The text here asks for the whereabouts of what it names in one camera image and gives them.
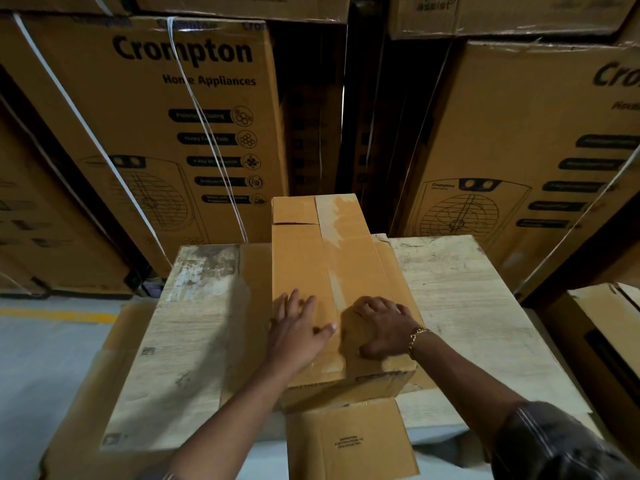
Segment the hand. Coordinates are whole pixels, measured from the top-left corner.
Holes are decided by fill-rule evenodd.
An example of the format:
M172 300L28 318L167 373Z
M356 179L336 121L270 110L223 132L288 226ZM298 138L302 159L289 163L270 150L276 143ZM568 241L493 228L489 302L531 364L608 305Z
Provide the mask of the hand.
M360 347L362 357L382 360L391 355L409 352L411 335L420 328L409 308L379 296L364 296L356 302L353 309L357 314L370 319L376 327L376 338Z
M316 297L310 296L302 306L298 290L283 293L276 302L276 316L267 339L265 365L277 374L292 379L300 369L315 359L337 329L335 323L329 323L317 332L314 331L312 318L316 306Z

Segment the gold chain bracelet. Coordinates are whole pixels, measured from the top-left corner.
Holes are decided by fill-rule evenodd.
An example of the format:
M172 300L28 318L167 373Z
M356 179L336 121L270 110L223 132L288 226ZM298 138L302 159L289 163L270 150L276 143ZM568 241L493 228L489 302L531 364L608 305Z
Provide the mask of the gold chain bracelet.
M409 337L409 357L411 357L411 359L415 360L415 357L413 356L413 344L415 343L415 339L418 338L418 335L420 335L421 333L425 332L425 331L430 331L428 328L425 328L423 326L418 327L418 329L416 329L416 331L414 331L411 334L411 337Z

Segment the crompton logo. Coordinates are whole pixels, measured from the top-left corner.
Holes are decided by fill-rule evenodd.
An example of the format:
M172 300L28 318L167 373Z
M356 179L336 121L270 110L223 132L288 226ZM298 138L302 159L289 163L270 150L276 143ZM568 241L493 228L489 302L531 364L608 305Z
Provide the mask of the crompton logo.
M598 69L593 83L596 86L640 86L640 68L622 67L620 62L610 62Z
M129 60L148 58L154 61L159 61L160 59L170 61L173 58L173 51L169 42L130 41L124 35L116 35L113 38L113 47L121 57ZM175 49L183 61L190 61L194 67L200 67L200 63L207 60L207 57L213 62L253 62L251 47L248 45L236 45L233 47L228 43L223 43L216 46L211 42L210 38L204 44L188 43L185 45L177 42Z

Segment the printed air cooler illustration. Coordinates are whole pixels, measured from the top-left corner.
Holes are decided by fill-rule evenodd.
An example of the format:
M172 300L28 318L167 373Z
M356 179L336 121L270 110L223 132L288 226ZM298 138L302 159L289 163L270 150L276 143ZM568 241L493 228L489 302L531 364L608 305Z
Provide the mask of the printed air cooler illustration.
M531 188L494 178L452 178L424 182L420 206L410 218L412 235L472 234L485 246L525 201Z
M188 232L199 236L192 239L192 244L209 242L187 178L178 163L131 155L110 158L156 232ZM87 158L83 163L99 168L100 178L104 179L104 172L111 174L102 157ZM109 175L105 184L117 204L138 214L115 175Z

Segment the yellow floor line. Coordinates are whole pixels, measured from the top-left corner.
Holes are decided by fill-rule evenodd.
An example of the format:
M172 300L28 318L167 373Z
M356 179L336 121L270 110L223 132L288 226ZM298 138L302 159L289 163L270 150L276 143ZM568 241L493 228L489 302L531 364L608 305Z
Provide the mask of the yellow floor line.
M39 308L9 308L0 306L0 315L81 323L114 323L117 315L108 313L73 312L71 310L42 310Z

